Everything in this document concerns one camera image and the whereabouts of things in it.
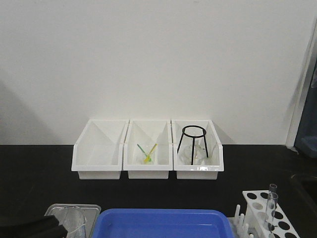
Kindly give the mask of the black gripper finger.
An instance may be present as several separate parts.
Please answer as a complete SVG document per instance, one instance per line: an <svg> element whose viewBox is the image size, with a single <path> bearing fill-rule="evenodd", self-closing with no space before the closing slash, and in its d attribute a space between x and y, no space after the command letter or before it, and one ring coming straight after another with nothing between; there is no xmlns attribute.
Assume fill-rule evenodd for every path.
<svg viewBox="0 0 317 238"><path fill-rule="evenodd" d="M67 229L54 215L0 220L1 238L66 238L67 235Z"/></svg>

